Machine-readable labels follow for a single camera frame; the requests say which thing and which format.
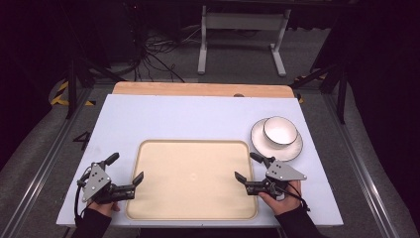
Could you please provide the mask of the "beige tray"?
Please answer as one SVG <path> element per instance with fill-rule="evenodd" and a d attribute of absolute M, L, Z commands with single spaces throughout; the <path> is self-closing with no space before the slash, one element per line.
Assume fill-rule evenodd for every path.
<path fill-rule="evenodd" d="M 250 220 L 257 200 L 236 180 L 253 176 L 243 141 L 147 140 L 134 173 L 144 179 L 126 214 L 139 221 Z"/>

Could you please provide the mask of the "white table cover board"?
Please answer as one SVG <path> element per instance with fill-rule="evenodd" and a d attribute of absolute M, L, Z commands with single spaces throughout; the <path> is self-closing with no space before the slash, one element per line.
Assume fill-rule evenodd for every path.
<path fill-rule="evenodd" d="M 112 182 L 127 184 L 141 144 L 147 140 L 243 141 L 254 150 L 251 129 L 263 118 L 281 116 L 290 120 L 303 139 L 303 149 L 290 165 L 307 176 L 302 184 L 309 215 L 318 226 L 338 226 L 343 219 L 308 130 L 294 98 L 157 96 L 110 94 L 106 97 L 92 137 L 77 173 L 82 175 L 94 162 L 113 153 L 119 159 L 107 170 Z M 253 176 L 265 176 L 263 165 L 252 162 Z M 127 202 L 112 220 L 115 227 L 274 227 L 271 210 L 260 199 L 258 214 L 250 220 L 139 221 L 126 214 Z"/>

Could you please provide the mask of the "grey metal stand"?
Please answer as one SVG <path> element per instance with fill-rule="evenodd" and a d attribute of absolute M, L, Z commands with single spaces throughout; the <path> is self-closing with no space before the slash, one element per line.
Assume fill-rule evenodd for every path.
<path fill-rule="evenodd" d="M 206 72 L 208 30 L 277 31 L 277 40 L 275 43 L 269 45 L 269 49 L 278 75 L 285 77 L 286 70 L 279 49 L 290 13 L 290 9 L 284 10 L 280 14 L 216 13 L 209 12 L 207 7 L 203 6 L 201 13 L 201 45 L 197 73 L 204 74 Z"/>

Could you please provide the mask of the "yellow black hazard tape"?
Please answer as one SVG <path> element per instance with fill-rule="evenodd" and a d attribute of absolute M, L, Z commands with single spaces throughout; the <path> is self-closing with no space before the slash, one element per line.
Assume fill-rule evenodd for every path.
<path fill-rule="evenodd" d="M 298 87 L 300 87 L 300 86 L 302 86 L 306 83 L 309 83 L 311 81 L 314 81 L 314 80 L 322 82 L 326 78 L 327 74 L 328 73 L 324 73 L 324 74 L 311 73 L 311 74 L 308 74 L 308 75 L 297 76 L 293 79 L 293 83 L 290 85 L 290 87 L 292 87 L 292 89 L 296 89 L 296 88 L 298 88 Z M 299 104 L 304 103 L 304 98 L 303 98 L 301 93 L 296 92 L 294 94 L 295 94 L 295 97 L 298 100 Z"/>
<path fill-rule="evenodd" d="M 64 99 L 64 93 L 68 90 L 69 83 L 66 79 L 64 79 L 61 84 L 59 85 L 57 91 L 55 92 L 54 96 L 52 97 L 50 104 L 51 105 L 63 105 L 68 106 L 69 100 Z"/>

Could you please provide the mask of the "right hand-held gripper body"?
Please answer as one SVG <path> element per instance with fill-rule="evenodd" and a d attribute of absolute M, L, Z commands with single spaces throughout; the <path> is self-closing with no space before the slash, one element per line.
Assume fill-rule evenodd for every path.
<path fill-rule="evenodd" d="M 293 180 L 306 180 L 307 176 L 286 163 L 274 160 L 268 163 L 265 178 L 262 181 L 245 180 L 245 190 L 248 195 L 267 193 L 274 199 L 283 199 L 288 191 L 289 183 Z"/>

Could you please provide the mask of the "white plate dark rim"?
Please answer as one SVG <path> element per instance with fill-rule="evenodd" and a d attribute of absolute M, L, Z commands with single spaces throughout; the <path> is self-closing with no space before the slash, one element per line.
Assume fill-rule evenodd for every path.
<path fill-rule="evenodd" d="M 286 145 L 276 145 L 270 140 L 264 131 L 264 124 L 267 118 L 263 118 L 255 123 L 251 129 L 251 142 L 255 149 L 263 156 L 287 162 L 299 156 L 303 149 L 303 139 L 298 130 L 296 130 L 295 140 Z"/>

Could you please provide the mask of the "white bowl dark rim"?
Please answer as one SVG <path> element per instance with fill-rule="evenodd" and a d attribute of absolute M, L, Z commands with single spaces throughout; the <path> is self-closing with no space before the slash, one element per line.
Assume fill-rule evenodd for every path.
<path fill-rule="evenodd" d="M 275 147 L 284 147 L 297 139 L 295 125 L 286 118 L 275 116 L 267 118 L 262 125 L 263 135 Z"/>

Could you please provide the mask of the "black tripod stand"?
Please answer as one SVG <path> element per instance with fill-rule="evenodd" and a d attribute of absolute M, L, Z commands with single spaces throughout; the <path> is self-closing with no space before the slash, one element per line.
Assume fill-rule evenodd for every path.
<path fill-rule="evenodd" d="M 111 72 L 110 70 L 102 67 L 93 61 L 83 57 L 81 54 L 73 53 L 68 62 L 68 71 L 67 71 L 67 82 L 68 82 L 68 109 L 66 118 L 70 119 L 76 112 L 77 106 L 77 82 L 86 88 L 91 88 L 95 80 L 90 72 L 90 69 L 93 68 L 99 73 L 103 74 L 106 78 L 110 78 L 113 81 L 120 82 L 124 81 L 124 78 L 118 76 L 117 74 Z"/>
<path fill-rule="evenodd" d="M 345 68 L 341 64 L 331 64 L 326 67 L 319 68 L 311 73 L 328 73 L 326 78 L 318 87 L 322 94 L 331 94 L 335 88 L 338 88 L 336 115 L 338 116 L 339 121 L 344 124 L 345 101 L 348 83 Z"/>

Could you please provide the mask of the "person's left hand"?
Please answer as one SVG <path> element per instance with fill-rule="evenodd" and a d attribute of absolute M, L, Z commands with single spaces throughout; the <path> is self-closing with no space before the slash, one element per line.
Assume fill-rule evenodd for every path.
<path fill-rule="evenodd" d="M 120 206 L 117 202 L 111 202 L 111 203 L 106 203 L 106 204 L 99 204 L 96 202 L 91 202 L 88 205 L 88 208 L 96 210 L 97 212 L 108 217 L 111 217 L 114 212 L 120 211 Z"/>

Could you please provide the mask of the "person's right hand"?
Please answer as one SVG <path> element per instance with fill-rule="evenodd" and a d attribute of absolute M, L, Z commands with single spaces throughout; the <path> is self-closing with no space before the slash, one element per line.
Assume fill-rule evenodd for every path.
<path fill-rule="evenodd" d="M 269 194 L 260 192 L 259 197 L 271 208 L 275 215 L 292 211 L 301 205 L 301 181 L 292 180 L 287 187 L 288 194 L 283 200 L 276 200 Z"/>

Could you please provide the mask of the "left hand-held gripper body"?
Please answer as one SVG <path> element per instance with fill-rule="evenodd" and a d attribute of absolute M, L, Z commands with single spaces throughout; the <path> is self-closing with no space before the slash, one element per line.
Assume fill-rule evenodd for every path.
<path fill-rule="evenodd" d="M 99 204 L 135 198 L 136 188 L 132 184 L 115 185 L 99 163 L 92 163 L 87 172 L 77 181 L 76 200 L 94 201 Z"/>

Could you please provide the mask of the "aluminium floor rail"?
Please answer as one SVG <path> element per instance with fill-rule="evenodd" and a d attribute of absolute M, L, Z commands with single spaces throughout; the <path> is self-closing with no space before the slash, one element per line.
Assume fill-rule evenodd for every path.
<path fill-rule="evenodd" d="M 81 152 L 70 149 L 82 109 L 55 105 L 0 171 L 0 238 L 67 238 L 55 223 Z"/>
<path fill-rule="evenodd" d="M 350 155 L 350 164 L 352 165 L 353 171 L 359 185 L 361 186 L 368 207 L 373 215 L 376 225 L 378 226 L 382 238 L 400 238 L 378 193 L 378 190 L 368 173 L 365 163 L 356 152 L 347 126 L 343 124 L 337 116 L 334 98 L 329 94 L 323 94 L 322 97 L 326 107 L 328 108 L 330 116 L 332 117 L 334 124 L 346 145 L 347 151 Z"/>

